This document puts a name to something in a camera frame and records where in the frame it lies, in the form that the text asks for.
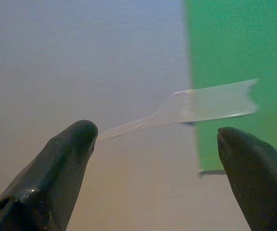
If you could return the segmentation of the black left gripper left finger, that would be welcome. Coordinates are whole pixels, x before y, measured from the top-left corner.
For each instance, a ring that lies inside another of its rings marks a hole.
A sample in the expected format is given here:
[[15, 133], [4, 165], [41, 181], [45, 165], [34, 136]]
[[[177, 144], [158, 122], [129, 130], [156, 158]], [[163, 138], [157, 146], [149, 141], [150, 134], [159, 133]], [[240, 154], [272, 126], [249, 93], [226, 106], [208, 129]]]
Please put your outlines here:
[[52, 137], [0, 195], [0, 231], [66, 230], [97, 135], [79, 120]]

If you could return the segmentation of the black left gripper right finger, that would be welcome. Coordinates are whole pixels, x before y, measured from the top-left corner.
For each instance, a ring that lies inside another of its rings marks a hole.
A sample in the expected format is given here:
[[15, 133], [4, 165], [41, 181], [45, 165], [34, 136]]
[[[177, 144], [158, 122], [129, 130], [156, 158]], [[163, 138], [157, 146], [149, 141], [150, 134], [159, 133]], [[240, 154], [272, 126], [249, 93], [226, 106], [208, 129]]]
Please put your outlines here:
[[252, 231], [277, 231], [277, 150], [243, 130], [224, 127], [218, 153], [232, 192]]

